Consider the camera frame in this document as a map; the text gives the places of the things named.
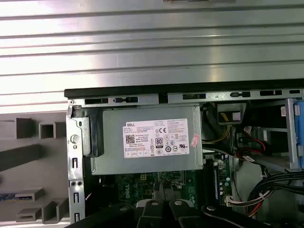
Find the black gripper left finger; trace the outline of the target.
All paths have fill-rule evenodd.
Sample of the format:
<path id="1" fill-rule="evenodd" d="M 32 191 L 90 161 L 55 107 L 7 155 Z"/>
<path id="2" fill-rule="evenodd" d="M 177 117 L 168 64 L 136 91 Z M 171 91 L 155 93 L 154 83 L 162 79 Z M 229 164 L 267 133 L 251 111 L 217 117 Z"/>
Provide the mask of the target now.
<path id="1" fill-rule="evenodd" d="M 133 208 L 118 203 L 102 209 L 87 218 L 70 224 L 71 228 L 160 228 L 164 209 L 164 187 L 154 185 L 154 198 L 137 202 Z"/>

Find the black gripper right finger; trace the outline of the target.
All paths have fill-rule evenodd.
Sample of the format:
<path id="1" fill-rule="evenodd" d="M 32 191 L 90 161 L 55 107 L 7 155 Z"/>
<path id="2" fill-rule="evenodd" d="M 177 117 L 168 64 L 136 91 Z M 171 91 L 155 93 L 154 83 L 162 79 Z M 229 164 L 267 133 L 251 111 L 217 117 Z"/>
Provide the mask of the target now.
<path id="1" fill-rule="evenodd" d="M 194 207 L 189 200 L 176 197 L 172 184 L 164 184 L 164 198 L 180 228 L 269 228 L 270 225 L 223 206 Z"/>

